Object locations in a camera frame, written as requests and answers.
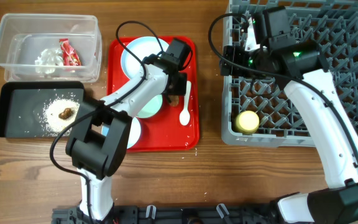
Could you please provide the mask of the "green bowl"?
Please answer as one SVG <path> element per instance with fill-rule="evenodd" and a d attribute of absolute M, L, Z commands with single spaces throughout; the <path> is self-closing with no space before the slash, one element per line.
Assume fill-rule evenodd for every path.
<path fill-rule="evenodd" d="M 153 97 L 136 115 L 138 118 L 150 118 L 157 114 L 162 107 L 162 95 Z"/>

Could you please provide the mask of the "red snack wrapper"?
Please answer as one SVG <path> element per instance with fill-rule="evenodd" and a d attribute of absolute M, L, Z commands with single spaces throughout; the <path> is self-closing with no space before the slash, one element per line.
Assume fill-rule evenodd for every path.
<path fill-rule="evenodd" d="M 63 65 L 81 66 L 80 58 L 76 50 L 70 45 L 70 41 L 68 39 L 60 39 L 59 44 L 63 55 Z"/>

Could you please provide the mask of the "light blue small bowl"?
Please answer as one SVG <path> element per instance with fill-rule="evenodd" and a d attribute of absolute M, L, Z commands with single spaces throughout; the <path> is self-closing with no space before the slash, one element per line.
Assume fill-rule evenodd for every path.
<path fill-rule="evenodd" d="M 126 116 L 119 119 L 115 117 L 110 125 L 103 124 L 102 133 L 104 138 L 103 150 L 108 149 L 112 153 L 124 152 L 124 145 L 127 144 L 126 149 L 131 148 L 140 138 L 141 126 L 137 118 Z"/>

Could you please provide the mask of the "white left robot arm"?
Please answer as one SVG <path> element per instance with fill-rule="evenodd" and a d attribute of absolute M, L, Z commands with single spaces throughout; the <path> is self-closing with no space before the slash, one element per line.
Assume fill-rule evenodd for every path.
<path fill-rule="evenodd" d="M 167 50 L 145 57 L 137 76 L 120 89 L 82 102 L 65 148 L 83 184 L 78 223 L 113 222 L 111 176 L 126 155 L 132 120 L 153 97 L 186 93 L 184 69 L 192 55 L 186 42 L 174 38 Z"/>

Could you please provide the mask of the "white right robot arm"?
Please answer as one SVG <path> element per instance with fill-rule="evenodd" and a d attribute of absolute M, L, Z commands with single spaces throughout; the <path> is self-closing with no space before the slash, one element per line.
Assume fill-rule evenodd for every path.
<path fill-rule="evenodd" d="M 270 204 L 272 223 L 352 223 L 358 221 L 358 135 L 341 104 L 329 64 L 312 40 L 297 42 L 283 6 L 247 17 L 255 47 L 227 46 L 219 53 L 223 73 L 272 77 L 298 110 L 323 165 L 327 188 L 295 193 Z"/>

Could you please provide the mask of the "pile of white rice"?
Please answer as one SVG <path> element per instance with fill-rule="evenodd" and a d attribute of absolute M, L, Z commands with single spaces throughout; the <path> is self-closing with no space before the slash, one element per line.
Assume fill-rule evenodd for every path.
<path fill-rule="evenodd" d="M 42 114 L 40 115 L 43 130 L 48 134 L 58 134 L 70 123 L 74 122 L 79 106 L 79 102 L 73 99 L 64 98 L 57 98 L 45 103 L 42 109 Z M 58 115 L 65 108 L 71 108 L 74 113 L 72 117 L 62 120 Z"/>

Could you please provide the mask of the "white tissue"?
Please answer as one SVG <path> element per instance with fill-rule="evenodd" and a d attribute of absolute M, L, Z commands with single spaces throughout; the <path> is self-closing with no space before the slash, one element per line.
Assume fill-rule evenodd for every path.
<path fill-rule="evenodd" d="M 59 48 L 44 49 L 40 56 L 35 60 L 35 71 L 37 73 L 52 74 L 56 68 L 54 66 L 63 66 L 62 50 Z"/>

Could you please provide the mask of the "yellow plastic cup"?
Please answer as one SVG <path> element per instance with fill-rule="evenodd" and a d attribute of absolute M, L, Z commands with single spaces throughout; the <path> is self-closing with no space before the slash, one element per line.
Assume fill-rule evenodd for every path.
<path fill-rule="evenodd" d="M 253 111 L 243 111 L 235 118 L 235 130 L 243 134 L 253 134 L 258 130 L 260 119 Z"/>

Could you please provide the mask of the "brown food scrap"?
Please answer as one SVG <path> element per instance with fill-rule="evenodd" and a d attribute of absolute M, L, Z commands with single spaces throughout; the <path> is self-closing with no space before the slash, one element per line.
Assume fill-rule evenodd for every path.
<path fill-rule="evenodd" d="M 65 108 L 59 115 L 58 117 L 62 120 L 66 120 L 70 117 L 73 116 L 73 110 L 71 108 Z"/>

